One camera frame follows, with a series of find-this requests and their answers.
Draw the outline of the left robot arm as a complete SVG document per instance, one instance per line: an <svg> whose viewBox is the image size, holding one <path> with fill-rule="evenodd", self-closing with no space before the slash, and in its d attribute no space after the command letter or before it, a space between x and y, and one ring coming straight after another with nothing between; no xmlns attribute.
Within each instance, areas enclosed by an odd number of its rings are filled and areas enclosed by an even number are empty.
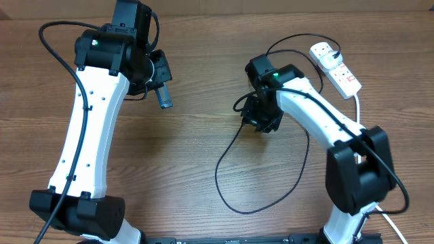
<svg viewBox="0 0 434 244"><path fill-rule="evenodd" d="M125 219L125 201L107 195L107 161L121 105L157 94L172 106L169 64L149 40L156 13L139 1L118 1L111 22L84 24L67 66L76 83L64 148L44 190L34 190L30 209L46 228L80 236L84 243L144 243L145 234Z"/></svg>

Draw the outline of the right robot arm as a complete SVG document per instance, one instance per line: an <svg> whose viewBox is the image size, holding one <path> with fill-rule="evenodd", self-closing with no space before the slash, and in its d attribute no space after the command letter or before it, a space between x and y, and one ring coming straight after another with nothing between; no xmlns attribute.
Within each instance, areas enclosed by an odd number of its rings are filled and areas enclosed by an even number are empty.
<svg viewBox="0 0 434 244"><path fill-rule="evenodd" d="M292 235L291 242L382 243L380 235L365 235L362 229L378 213L378 203L399 185L385 131L366 129L343 115L292 64L275 68L266 55L260 55L248 62L245 71L254 92L246 96L241 109L243 123L269 133L289 114L326 151L331 216L319 234Z"/></svg>

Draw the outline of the blue Galaxy smartphone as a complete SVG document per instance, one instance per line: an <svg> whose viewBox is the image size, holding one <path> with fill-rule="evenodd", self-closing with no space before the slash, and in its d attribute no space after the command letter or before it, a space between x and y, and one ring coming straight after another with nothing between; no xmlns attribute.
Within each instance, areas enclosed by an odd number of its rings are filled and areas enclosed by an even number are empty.
<svg viewBox="0 0 434 244"><path fill-rule="evenodd" d="M157 88L155 93L162 109L173 107L172 98L166 83L164 83L162 87Z"/></svg>

